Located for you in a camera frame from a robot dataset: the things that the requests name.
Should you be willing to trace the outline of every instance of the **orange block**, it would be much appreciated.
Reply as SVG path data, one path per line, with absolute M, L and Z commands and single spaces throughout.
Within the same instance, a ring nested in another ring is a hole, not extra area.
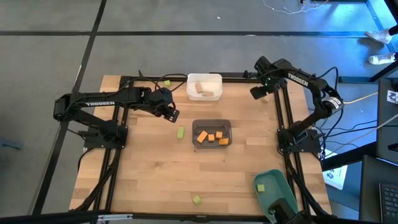
M 202 131 L 197 138 L 197 142 L 199 142 L 201 144 L 205 140 L 206 137 L 207 137 L 207 132 Z
M 209 142 L 213 142 L 214 141 L 214 134 L 209 134 L 208 139 L 209 139 Z
M 228 145 L 228 141 L 229 141 L 228 138 L 220 139 L 220 140 L 218 140 L 218 144 L 219 144 L 220 146 L 226 146 L 226 145 Z
M 222 131 L 217 131 L 217 132 L 216 132 L 216 138 L 217 138 L 217 139 L 223 138 L 223 132 L 222 132 Z

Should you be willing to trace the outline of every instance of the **green dustpan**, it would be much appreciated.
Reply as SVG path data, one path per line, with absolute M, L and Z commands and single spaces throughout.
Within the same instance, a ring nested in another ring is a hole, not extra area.
M 259 184 L 265 186 L 264 192 L 257 191 L 257 185 Z M 257 174 L 254 177 L 254 190 L 256 191 L 262 211 L 272 223 L 276 223 L 276 219 L 273 214 L 269 213 L 269 206 L 280 198 L 284 198 L 295 213 L 299 212 L 296 199 L 287 184 L 284 174 L 280 170 L 274 169 Z

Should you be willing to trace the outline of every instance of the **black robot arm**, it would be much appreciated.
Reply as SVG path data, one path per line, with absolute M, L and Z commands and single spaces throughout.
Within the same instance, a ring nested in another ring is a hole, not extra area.
M 282 130 L 287 145 L 280 146 L 282 148 L 295 144 L 300 141 L 303 133 L 318 120 L 328 118 L 338 110 L 343 108 L 343 99 L 338 92 L 327 84 L 322 78 L 310 75 L 292 66 L 286 59 L 280 59 L 274 63 L 270 63 L 262 56 L 255 64 L 257 70 L 256 78 L 260 80 L 262 86 L 254 87 L 250 90 L 254 99 L 273 93 L 281 86 L 286 85 L 286 78 L 308 88 L 312 94 L 312 101 L 315 107 L 314 112 L 303 121 L 296 121 L 288 129 Z
M 148 87 L 126 87 L 111 93 L 78 93 L 74 98 L 65 94 L 55 101 L 53 117 L 59 121 L 76 121 L 89 127 L 78 134 L 85 137 L 85 147 L 123 148 L 126 143 L 127 126 L 115 120 L 102 120 L 83 111 L 84 107 L 115 106 L 142 110 L 156 117 L 163 116 L 176 122 L 179 111 L 175 109 L 172 92 L 159 88 L 152 92 Z

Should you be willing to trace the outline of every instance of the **green block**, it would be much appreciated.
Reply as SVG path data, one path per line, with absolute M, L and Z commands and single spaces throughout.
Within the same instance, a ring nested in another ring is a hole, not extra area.
M 199 205 L 199 204 L 201 203 L 200 197 L 196 195 L 196 196 L 193 198 L 193 202 L 195 202 L 195 204 Z
M 165 80 L 164 85 L 167 87 L 170 87 L 170 86 L 172 86 L 172 83 L 170 82 L 170 80 Z
M 182 139 L 184 137 L 184 127 L 178 128 L 177 138 Z
M 258 191 L 258 192 L 264 192 L 264 191 L 266 191 L 266 189 L 265 189 L 265 187 L 264 187 L 264 184 L 259 184 L 259 185 L 257 185 L 257 191 Z

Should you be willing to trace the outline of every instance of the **person's foot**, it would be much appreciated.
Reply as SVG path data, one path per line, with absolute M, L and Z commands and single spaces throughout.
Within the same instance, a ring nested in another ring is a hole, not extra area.
M 374 55 L 369 57 L 369 63 L 372 65 L 382 65 L 385 63 L 392 63 L 396 61 L 395 53 L 385 55 Z
M 365 35 L 366 37 L 369 37 L 372 40 L 382 42 L 385 44 L 388 44 L 392 39 L 392 36 L 388 33 L 388 29 L 379 32 L 366 31 Z

